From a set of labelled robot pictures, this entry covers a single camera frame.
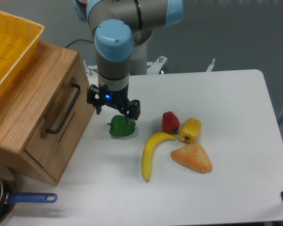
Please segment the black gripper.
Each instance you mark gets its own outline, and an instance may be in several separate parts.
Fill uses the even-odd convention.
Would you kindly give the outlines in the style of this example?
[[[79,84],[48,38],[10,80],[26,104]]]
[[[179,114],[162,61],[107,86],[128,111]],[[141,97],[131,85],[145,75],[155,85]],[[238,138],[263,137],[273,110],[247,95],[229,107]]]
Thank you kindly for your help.
[[[125,113],[126,125],[130,121],[138,120],[141,108],[140,101],[137,99],[128,99],[128,87],[123,89],[111,91],[108,84],[91,85],[87,91],[87,103],[93,105],[96,109],[96,114],[99,115],[103,105],[117,109],[120,113]]]

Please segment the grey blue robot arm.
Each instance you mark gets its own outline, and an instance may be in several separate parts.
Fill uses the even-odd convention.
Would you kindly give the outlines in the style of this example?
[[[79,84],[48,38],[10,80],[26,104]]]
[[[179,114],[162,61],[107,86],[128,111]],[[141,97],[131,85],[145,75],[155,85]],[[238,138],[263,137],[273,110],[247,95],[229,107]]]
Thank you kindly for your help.
[[[183,18],[181,0],[74,0],[77,16],[87,22],[96,48],[98,84],[87,91],[87,103],[118,110],[137,120],[140,101],[128,99],[131,55],[137,34],[169,26]]]

